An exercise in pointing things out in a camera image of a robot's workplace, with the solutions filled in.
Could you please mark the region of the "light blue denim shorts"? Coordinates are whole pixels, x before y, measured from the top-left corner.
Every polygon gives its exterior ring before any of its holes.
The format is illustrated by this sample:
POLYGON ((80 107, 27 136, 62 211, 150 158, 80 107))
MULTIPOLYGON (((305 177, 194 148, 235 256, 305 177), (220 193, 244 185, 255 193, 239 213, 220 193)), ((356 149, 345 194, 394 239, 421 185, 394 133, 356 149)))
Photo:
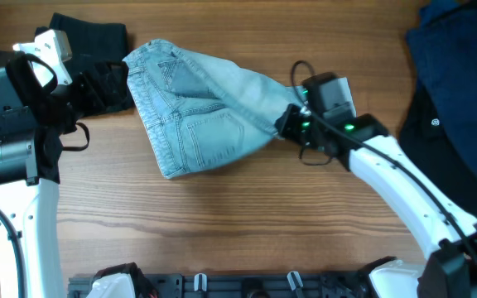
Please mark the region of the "light blue denim shorts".
POLYGON ((231 60, 152 40, 124 58, 127 85, 162 175, 225 166, 277 137, 292 88, 231 60))

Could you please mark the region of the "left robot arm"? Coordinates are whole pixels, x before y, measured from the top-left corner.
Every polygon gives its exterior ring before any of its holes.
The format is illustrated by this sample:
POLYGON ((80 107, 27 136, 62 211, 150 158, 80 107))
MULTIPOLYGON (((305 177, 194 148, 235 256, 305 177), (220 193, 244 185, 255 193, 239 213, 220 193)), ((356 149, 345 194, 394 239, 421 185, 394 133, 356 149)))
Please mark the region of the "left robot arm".
POLYGON ((81 118, 123 109, 124 86, 101 90, 87 73, 60 84, 55 66, 0 52, 0 287, 3 297, 63 297, 56 213, 60 136, 81 118))

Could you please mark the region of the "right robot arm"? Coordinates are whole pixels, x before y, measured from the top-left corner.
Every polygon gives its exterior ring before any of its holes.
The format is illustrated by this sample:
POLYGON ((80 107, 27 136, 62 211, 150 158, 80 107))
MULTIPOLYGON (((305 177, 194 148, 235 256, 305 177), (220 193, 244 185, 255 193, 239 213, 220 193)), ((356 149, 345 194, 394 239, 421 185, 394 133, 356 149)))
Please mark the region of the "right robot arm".
POLYGON ((296 103, 277 121, 282 137, 338 160, 404 222, 426 260, 384 257, 327 286, 353 297, 477 297, 477 218, 451 201, 370 114, 357 115, 349 87, 332 73, 291 87, 296 103))

